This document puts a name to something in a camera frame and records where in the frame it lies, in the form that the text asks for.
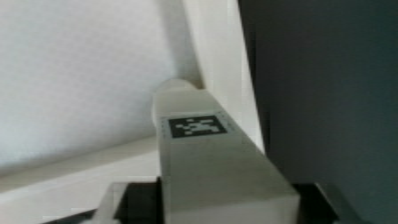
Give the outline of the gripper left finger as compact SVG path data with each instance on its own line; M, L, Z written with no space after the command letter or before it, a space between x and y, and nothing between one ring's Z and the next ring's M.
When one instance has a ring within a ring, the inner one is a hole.
M157 182L111 184L99 207L42 224L161 224Z

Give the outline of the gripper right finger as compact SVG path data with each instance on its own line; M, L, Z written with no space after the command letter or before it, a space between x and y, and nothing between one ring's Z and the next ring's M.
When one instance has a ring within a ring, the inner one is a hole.
M296 224L362 224L337 187L321 183L293 185L300 194Z

